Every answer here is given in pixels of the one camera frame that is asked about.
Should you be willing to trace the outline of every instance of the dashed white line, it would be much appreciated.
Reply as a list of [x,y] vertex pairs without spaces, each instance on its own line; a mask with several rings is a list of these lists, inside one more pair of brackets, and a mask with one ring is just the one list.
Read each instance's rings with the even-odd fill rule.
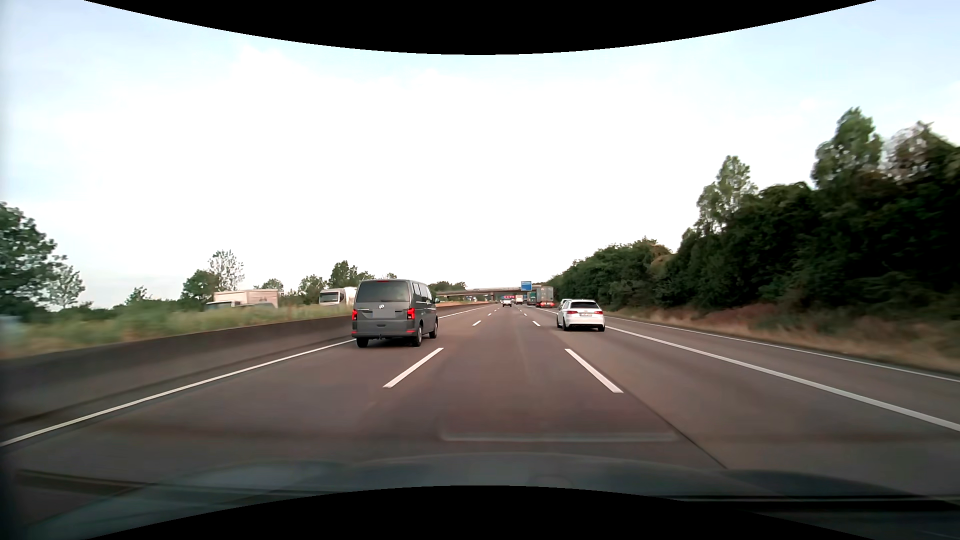
[[899,368],[899,367],[894,367],[894,366],[888,366],[888,365],[878,364],[878,363],[875,363],[875,362],[868,362],[868,361],[864,361],[864,360],[855,360],[855,359],[853,359],[853,358],[844,358],[844,357],[842,357],[842,356],[828,355],[828,354],[825,354],[825,353],[817,353],[816,351],[805,351],[805,350],[803,350],[803,349],[796,349],[796,348],[794,348],[794,347],[786,347],[786,346],[784,346],[784,345],[775,345],[775,344],[773,344],[773,343],[764,343],[764,342],[762,342],[762,341],[754,341],[754,340],[751,340],[751,339],[743,339],[743,338],[740,338],[740,337],[732,337],[732,336],[729,336],[729,335],[721,335],[721,334],[719,334],[719,333],[710,333],[710,332],[708,332],[708,331],[696,331],[696,330],[690,330],[690,329],[685,329],[685,328],[668,327],[668,326],[666,326],[666,325],[658,325],[658,324],[656,324],[656,323],[648,323],[648,322],[646,322],[646,321],[637,321],[637,320],[634,320],[634,319],[624,319],[624,318],[621,318],[621,317],[610,317],[610,316],[608,316],[608,318],[610,318],[610,319],[616,319],[616,320],[618,320],[618,321],[629,321],[629,322],[631,322],[631,323],[639,323],[639,324],[641,324],[641,325],[650,325],[650,326],[652,326],[652,327],[666,328],[666,329],[669,329],[669,330],[689,331],[689,332],[693,332],[693,333],[700,333],[700,334],[703,334],[703,335],[710,335],[710,336],[713,336],[713,337],[723,337],[724,339],[732,339],[732,340],[734,340],[734,341],[744,341],[744,342],[746,342],[746,343],[754,343],[754,344],[756,344],[756,345],[765,345],[765,346],[767,346],[767,347],[776,347],[776,348],[778,348],[778,349],[786,349],[787,351],[795,351],[795,352],[797,352],[797,353],[807,353],[808,355],[825,356],[825,357],[827,357],[827,358],[835,358],[835,359],[837,359],[837,360],[846,360],[847,362],[854,362],[854,363],[858,363],[858,364],[866,364],[866,365],[868,365],[868,366],[881,367],[881,368],[883,368],[883,369],[892,369],[892,370],[894,370],[894,371],[902,371],[902,372],[904,372],[904,373],[911,373],[911,374],[913,374],[913,375],[920,375],[920,376],[922,376],[922,377],[930,377],[930,378],[932,378],[932,379],[949,380],[950,382],[960,382],[960,379],[953,378],[953,377],[943,377],[943,376],[940,376],[940,375],[933,375],[933,374],[930,374],[930,373],[923,373],[923,372],[920,372],[920,371],[914,371],[914,370],[912,370],[912,369],[903,369],[903,368]]
[[765,368],[765,367],[754,366],[754,364],[748,364],[747,362],[741,362],[740,360],[734,360],[733,358],[727,358],[726,356],[715,355],[715,354],[713,354],[713,353],[708,353],[708,352],[706,352],[706,351],[700,351],[699,349],[693,349],[693,348],[691,348],[691,347],[685,347],[685,346],[683,346],[683,345],[678,345],[677,343],[671,343],[671,342],[669,342],[669,341],[663,341],[662,339],[656,339],[656,337],[650,337],[650,336],[648,336],[648,335],[642,335],[642,334],[639,334],[639,333],[633,333],[633,332],[631,332],[631,331],[625,331],[625,330],[621,330],[621,329],[619,329],[619,328],[614,328],[614,327],[607,327],[607,328],[609,328],[610,330],[614,330],[614,331],[620,331],[620,332],[623,332],[623,333],[628,333],[629,335],[635,335],[636,337],[642,337],[643,339],[649,339],[650,341],[656,341],[656,342],[658,342],[658,343],[662,343],[663,345],[669,345],[669,346],[671,346],[671,347],[676,347],[676,348],[678,348],[678,349],[683,349],[683,350],[685,350],[685,351],[690,351],[691,353],[696,353],[696,354],[698,354],[698,355],[710,356],[711,358],[716,358],[716,359],[718,359],[718,360],[723,360],[723,361],[729,362],[729,363],[731,363],[731,364],[736,364],[736,365],[738,365],[738,366],[742,366],[742,367],[745,367],[745,368],[753,369],[753,370],[756,370],[756,371],[758,371],[758,372],[760,372],[760,373],[765,373],[765,374],[767,374],[767,375],[773,375],[774,377],[780,377],[781,379],[792,380],[793,382],[799,382],[800,384],[805,384],[805,385],[807,385],[807,386],[811,386],[811,387],[813,387],[813,388],[817,388],[817,389],[823,390],[823,391],[825,391],[825,392],[829,392],[829,393],[831,393],[831,394],[836,394],[836,395],[838,395],[838,396],[843,396],[843,397],[845,397],[845,398],[850,398],[850,399],[855,400],[855,401],[858,401],[858,402],[860,402],[860,403],[864,403],[864,404],[868,404],[868,405],[873,405],[873,406],[878,406],[878,407],[880,407],[880,408],[883,408],[883,409],[886,409],[886,410],[889,410],[889,411],[892,411],[892,412],[897,412],[897,413],[902,414],[902,415],[904,415],[904,416],[909,416],[909,417],[911,417],[911,418],[916,418],[917,420],[923,420],[924,422],[929,422],[930,424],[934,424],[934,425],[940,426],[940,427],[942,427],[942,428],[947,428],[948,430],[960,431],[960,424],[955,424],[955,423],[953,423],[953,422],[951,422],[951,421],[949,421],[949,420],[944,420],[944,419],[942,419],[942,418],[937,418],[937,417],[935,417],[935,416],[930,416],[930,415],[928,415],[928,414],[923,414],[922,412],[917,412],[916,410],[911,410],[911,409],[909,409],[909,408],[904,408],[904,407],[897,406],[897,405],[891,405],[891,404],[888,404],[888,403],[886,403],[886,402],[882,402],[882,401],[879,401],[879,400],[875,400],[875,399],[872,399],[872,398],[868,398],[868,397],[865,397],[865,396],[861,396],[861,395],[859,395],[859,394],[854,394],[854,393],[848,392],[848,391],[846,391],[846,390],[840,390],[839,388],[834,388],[834,387],[832,387],[832,386],[827,386],[827,385],[825,385],[825,384],[820,384],[819,382],[814,382],[814,381],[812,381],[812,380],[801,379],[801,378],[799,378],[799,377],[794,377],[794,376],[792,376],[792,375],[787,375],[787,374],[785,374],[785,373],[781,373],[781,372],[779,372],[779,371],[774,371],[774,370],[772,370],[772,369],[767,369],[767,368]]
[[610,382],[610,380],[607,379],[606,377],[604,377],[602,373],[600,373],[599,371],[593,369],[593,366],[591,366],[590,364],[588,364],[586,360],[580,358],[576,353],[574,353],[573,351],[571,351],[571,350],[569,350],[569,349],[564,349],[564,350],[567,351],[571,356],[573,356],[573,358],[574,358],[575,360],[577,360],[578,362],[580,362],[580,365],[582,365],[582,366],[584,366],[585,368],[587,368],[587,371],[589,371],[591,375],[593,375],[594,377],[596,377],[597,380],[599,380],[600,382],[603,382],[603,385],[606,386],[611,392],[613,392],[614,394],[622,394],[622,393],[623,393],[623,390],[617,388],[617,387],[616,387],[616,384],[613,384],[612,382]]
[[350,339],[350,340],[347,340],[347,341],[341,341],[340,343],[334,343],[333,345],[326,345],[325,347],[320,347],[320,348],[317,348],[317,349],[311,349],[311,350],[309,350],[309,351],[304,351],[304,352],[302,352],[302,353],[296,353],[295,355],[284,356],[283,358],[277,358],[276,360],[270,360],[269,362],[263,362],[262,364],[256,364],[255,366],[250,366],[250,367],[247,367],[247,368],[244,368],[244,369],[238,369],[238,370],[236,370],[236,371],[231,371],[230,373],[224,373],[223,375],[218,375],[217,377],[211,377],[210,379],[204,379],[204,380],[200,380],[200,381],[198,381],[198,382],[193,382],[193,383],[191,383],[191,384],[187,384],[187,385],[181,386],[181,387],[179,387],[179,388],[174,388],[174,389],[172,389],[172,390],[167,390],[166,392],[160,392],[159,394],[154,394],[153,396],[147,396],[146,398],[141,398],[141,399],[139,399],[139,400],[135,400],[135,401],[132,401],[132,402],[129,402],[129,403],[125,403],[125,404],[117,405],[117,406],[112,406],[112,407],[110,407],[110,408],[105,408],[104,410],[100,410],[100,411],[97,411],[97,412],[94,412],[94,413],[91,413],[91,414],[87,414],[86,416],[81,416],[80,418],[74,418],[73,420],[69,420],[69,421],[67,421],[67,422],[63,422],[63,423],[60,423],[60,424],[56,424],[55,426],[50,426],[49,428],[44,428],[44,429],[42,429],[42,430],[31,431],[30,433],[27,433],[27,434],[24,434],[24,435],[20,435],[20,436],[18,436],[18,437],[14,437],[13,439],[10,439],[10,440],[3,441],[2,443],[0,443],[0,447],[7,446],[7,445],[10,445],[10,444],[13,444],[13,443],[18,443],[18,442],[20,442],[20,441],[22,441],[22,440],[29,439],[29,438],[31,438],[31,437],[36,437],[37,435],[42,435],[43,433],[48,433],[48,432],[53,431],[53,430],[59,430],[60,428],[66,428],[67,426],[73,426],[74,424],[79,424],[80,422],[83,422],[84,420],[89,420],[89,419],[91,419],[91,418],[96,418],[96,417],[98,417],[98,416],[103,416],[103,415],[105,415],[105,414],[110,414],[111,412],[116,411],[116,410],[120,410],[120,409],[123,409],[123,408],[131,407],[131,406],[134,406],[134,405],[140,405],[140,404],[142,404],[142,403],[144,403],[144,402],[149,402],[150,400],[155,400],[155,399],[157,399],[157,398],[162,398],[163,396],[169,396],[170,394],[176,394],[177,392],[181,392],[181,391],[186,390],[186,389],[188,389],[188,388],[194,388],[194,387],[200,386],[200,385],[202,385],[202,384],[207,384],[208,382],[214,382],[215,380],[226,379],[227,377],[232,377],[232,376],[234,376],[234,375],[239,375],[239,374],[241,374],[241,373],[245,373],[245,372],[248,372],[248,371],[252,371],[252,370],[254,370],[254,369],[259,369],[259,368],[264,367],[264,366],[269,366],[270,364],[276,364],[277,362],[282,362],[283,360],[289,360],[290,358],[296,358],[297,356],[309,355],[310,353],[316,353],[316,352],[318,352],[318,351],[322,351],[323,349],[329,349],[329,348],[331,348],[331,347],[336,347],[336,346],[338,346],[338,345],[345,345],[345,344],[347,344],[347,343],[353,343],[354,341],[355,341],[354,339]]
[[429,360],[430,358],[434,357],[437,353],[439,353],[439,352],[442,351],[443,349],[444,349],[443,347],[440,347],[440,348],[438,348],[436,351],[434,351],[433,353],[430,353],[429,355],[424,356],[423,359],[421,359],[421,360],[420,360],[419,362],[417,362],[416,364],[408,367],[406,371],[404,371],[403,373],[397,375],[397,376],[396,376],[393,380],[391,380],[390,382],[387,382],[386,384],[384,384],[383,387],[384,387],[384,388],[393,388],[398,382],[400,382],[401,380],[403,380],[404,377],[406,377],[406,376],[410,375],[411,373],[413,373],[415,369],[417,369],[417,368],[419,368],[420,366],[422,366],[424,363],[426,363],[427,360]]

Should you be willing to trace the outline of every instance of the highway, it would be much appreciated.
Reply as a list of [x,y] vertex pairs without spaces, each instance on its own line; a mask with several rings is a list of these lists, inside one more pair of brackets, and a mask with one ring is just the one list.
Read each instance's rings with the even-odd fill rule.
[[[8,466],[150,482],[264,459],[531,451],[960,493],[948,376],[614,318],[562,331],[553,310],[500,305],[445,315],[419,348],[307,351],[9,444]],[[48,487],[17,487],[28,522],[94,499]]]

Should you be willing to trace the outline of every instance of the van rear wheel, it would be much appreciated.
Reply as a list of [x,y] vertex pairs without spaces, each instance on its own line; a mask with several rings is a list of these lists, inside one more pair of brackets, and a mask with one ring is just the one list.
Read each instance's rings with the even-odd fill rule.
[[422,326],[417,327],[417,335],[413,336],[410,339],[411,339],[410,344],[413,345],[414,347],[419,347],[420,345],[422,345],[423,344],[423,327]]

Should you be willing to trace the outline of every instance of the white car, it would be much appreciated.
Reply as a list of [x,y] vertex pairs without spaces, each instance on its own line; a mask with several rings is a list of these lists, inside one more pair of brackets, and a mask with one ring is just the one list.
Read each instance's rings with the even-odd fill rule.
[[603,309],[594,300],[564,300],[557,311],[557,328],[569,331],[572,327],[596,328],[604,331]]

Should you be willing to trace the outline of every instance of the gray van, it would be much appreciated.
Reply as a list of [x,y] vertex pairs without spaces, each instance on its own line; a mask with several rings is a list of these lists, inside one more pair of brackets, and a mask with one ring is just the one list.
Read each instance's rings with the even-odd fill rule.
[[357,347],[371,339],[403,338],[414,347],[423,335],[437,337],[437,302],[425,284],[412,280],[366,280],[353,303],[353,337]]

